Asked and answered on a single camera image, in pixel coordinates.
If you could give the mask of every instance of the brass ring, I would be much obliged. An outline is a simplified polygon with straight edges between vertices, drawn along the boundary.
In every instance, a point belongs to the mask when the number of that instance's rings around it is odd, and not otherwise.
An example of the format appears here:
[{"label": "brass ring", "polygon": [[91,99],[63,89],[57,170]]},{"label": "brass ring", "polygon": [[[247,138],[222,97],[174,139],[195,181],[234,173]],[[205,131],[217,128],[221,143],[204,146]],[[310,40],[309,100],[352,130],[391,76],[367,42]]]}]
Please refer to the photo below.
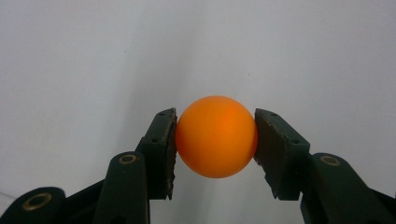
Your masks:
[{"label": "brass ring", "polygon": [[126,165],[126,164],[130,164],[130,163],[134,163],[137,160],[137,157],[135,155],[124,155],[121,156],[119,159],[119,162],[122,165]]},{"label": "brass ring", "polygon": [[52,195],[50,193],[39,193],[26,200],[22,208],[26,211],[33,211],[49,203],[51,199]]},{"label": "brass ring", "polygon": [[341,164],[339,160],[337,160],[335,157],[332,156],[321,156],[320,160],[332,166],[339,166]]}]

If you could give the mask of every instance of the bolt hole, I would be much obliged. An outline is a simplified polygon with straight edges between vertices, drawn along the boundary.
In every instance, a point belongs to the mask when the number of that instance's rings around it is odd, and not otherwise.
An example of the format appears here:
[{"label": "bolt hole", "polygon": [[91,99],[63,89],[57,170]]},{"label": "bolt hole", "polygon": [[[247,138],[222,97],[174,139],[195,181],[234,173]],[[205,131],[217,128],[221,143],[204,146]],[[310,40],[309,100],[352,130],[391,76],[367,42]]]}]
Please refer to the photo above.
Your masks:
[{"label": "bolt hole", "polygon": [[137,157],[135,155],[125,155],[125,156],[120,157],[119,163],[121,163],[122,165],[126,165],[129,163],[133,163],[136,160],[137,160]]},{"label": "bolt hole", "polygon": [[51,199],[52,195],[50,193],[39,193],[26,200],[22,208],[26,211],[33,211],[49,203]]},{"label": "bolt hole", "polygon": [[114,217],[111,219],[110,224],[125,224],[126,218],[125,217]]},{"label": "bolt hole", "polygon": [[331,156],[322,156],[320,157],[320,160],[323,161],[324,163],[328,164],[328,165],[332,165],[332,166],[339,166],[341,164],[341,162],[339,160],[337,160],[334,157]]}]

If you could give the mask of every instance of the white wall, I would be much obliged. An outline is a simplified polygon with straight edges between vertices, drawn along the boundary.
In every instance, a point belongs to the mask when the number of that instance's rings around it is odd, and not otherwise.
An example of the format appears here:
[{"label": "white wall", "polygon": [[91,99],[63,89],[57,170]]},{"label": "white wall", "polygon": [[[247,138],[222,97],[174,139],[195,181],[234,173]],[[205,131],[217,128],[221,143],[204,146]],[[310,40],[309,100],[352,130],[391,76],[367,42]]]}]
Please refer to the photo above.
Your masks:
[{"label": "white wall", "polygon": [[[394,195],[395,11],[385,0],[1,1],[0,192],[77,192],[157,112],[224,94],[280,114],[312,153]],[[254,161],[207,179],[177,160],[176,176],[151,223],[303,223]]]}]

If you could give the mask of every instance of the ping pong ball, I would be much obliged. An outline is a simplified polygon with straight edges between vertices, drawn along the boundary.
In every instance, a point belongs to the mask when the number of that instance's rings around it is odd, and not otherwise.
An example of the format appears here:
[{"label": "ping pong ball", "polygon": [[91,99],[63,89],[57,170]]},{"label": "ping pong ball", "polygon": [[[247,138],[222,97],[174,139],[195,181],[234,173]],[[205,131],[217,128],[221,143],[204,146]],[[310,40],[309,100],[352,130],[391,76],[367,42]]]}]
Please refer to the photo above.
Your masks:
[{"label": "ping pong ball", "polygon": [[180,158],[195,173],[211,178],[234,175],[245,168],[256,151],[257,139],[249,111],[225,96],[193,102],[176,126]]}]

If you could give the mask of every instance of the white backdrop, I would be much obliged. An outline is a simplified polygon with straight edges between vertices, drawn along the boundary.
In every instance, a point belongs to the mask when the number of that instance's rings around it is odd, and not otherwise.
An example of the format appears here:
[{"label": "white backdrop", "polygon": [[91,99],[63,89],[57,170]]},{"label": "white backdrop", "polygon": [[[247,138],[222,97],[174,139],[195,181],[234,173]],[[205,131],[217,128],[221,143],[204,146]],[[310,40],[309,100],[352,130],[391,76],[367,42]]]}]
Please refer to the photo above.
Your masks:
[{"label": "white backdrop", "polygon": [[[134,150],[154,115],[223,94],[281,115],[366,184],[396,190],[394,1],[0,2],[0,214],[71,195]],[[303,223],[252,161],[208,179],[179,159],[151,223]]]}]

